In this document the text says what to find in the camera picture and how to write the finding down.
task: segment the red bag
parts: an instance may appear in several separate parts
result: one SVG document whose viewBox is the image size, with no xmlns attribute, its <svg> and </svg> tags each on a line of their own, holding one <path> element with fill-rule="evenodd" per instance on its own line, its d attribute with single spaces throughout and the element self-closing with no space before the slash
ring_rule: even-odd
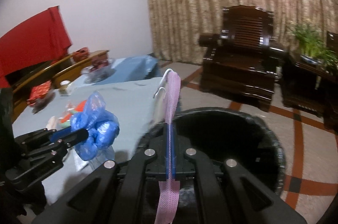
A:
<svg viewBox="0 0 338 224">
<path fill-rule="evenodd" d="M 78 51 L 73 52 L 73 60 L 74 62 L 80 62 L 89 57 L 89 49 L 88 47 L 83 47 Z"/>
<path fill-rule="evenodd" d="M 51 84 L 52 84 L 52 82 L 51 82 L 51 80 L 49 80 L 49 81 L 47 81 L 43 84 L 40 84 L 40 85 L 37 85 L 36 87 L 33 87 L 31 92 L 30 92 L 29 99 L 27 100 L 27 104 L 29 106 L 34 106 L 37 99 L 45 98 L 48 91 L 50 90 Z"/>
</svg>

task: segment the food container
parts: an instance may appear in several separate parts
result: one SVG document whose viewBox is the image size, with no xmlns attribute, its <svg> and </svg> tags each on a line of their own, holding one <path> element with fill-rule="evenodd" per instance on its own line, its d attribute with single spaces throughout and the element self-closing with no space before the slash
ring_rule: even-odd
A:
<svg viewBox="0 0 338 224">
<path fill-rule="evenodd" d="M 74 90 L 72 82 L 66 80 L 60 83 L 59 93 L 61 96 L 70 96 Z"/>
<path fill-rule="evenodd" d="M 114 69 L 112 68 L 114 62 L 115 59 L 109 58 L 96 62 L 96 66 L 85 67 L 81 70 L 81 74 L 87 76 L 84 82 L 86 84 L 92 84 L 107 79 L 114 73 Z"/>
</svg>

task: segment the potted plant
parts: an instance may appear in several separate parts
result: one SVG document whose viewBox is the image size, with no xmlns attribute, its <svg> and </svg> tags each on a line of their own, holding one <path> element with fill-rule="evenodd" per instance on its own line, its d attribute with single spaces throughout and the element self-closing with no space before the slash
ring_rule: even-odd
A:
<svg viewBox="0 0 338 224">
<path fill-rule="evenodd" d="M 304 61 L 313 65 L 322 64 L 330 71 L 337 68 L 338 59 L 335 52 L 325 46 L 319 32 L 311 25 L 295 25 L 292 33 L 299 43 L 301 57 Z"/>
</svg>

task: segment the tiled floor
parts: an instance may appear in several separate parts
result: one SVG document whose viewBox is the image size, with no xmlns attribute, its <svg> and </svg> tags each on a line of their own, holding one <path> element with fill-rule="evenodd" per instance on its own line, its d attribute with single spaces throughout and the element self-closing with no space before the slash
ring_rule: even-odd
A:
<svg viewBox="0 0 338 224">
<path fill-rule="evenodd" d="M 286 154 L 287 177 L 281 198 L 315 224 L 338 191 L 338 137 L 324 128 L 322 118 L 283 106 L 278 84 L 270 112 L 199 91 L 202 67 L 160 61 L 182 79 L 181 109 L 217 106 L 240 110 L 262 118 L 276 134 Z"/>
</svg>

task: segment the red gift box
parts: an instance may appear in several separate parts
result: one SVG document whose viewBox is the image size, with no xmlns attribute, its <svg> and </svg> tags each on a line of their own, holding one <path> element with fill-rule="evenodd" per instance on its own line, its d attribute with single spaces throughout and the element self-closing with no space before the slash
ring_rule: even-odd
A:
<svg viewBox="0 0 338 224">
<path fill-rule="evenodd" d="M 29 106 L 34 106 L 37 99 L 43 99 L 47 95 L 48 91 L 50 90 L 50 87 L 52 85 L 52 82 L 49 80 L 43 84 L 37 85 L 36 87 L 33 87 L 29 99 L 27 100 L 27 104 Z"/>
</svg>

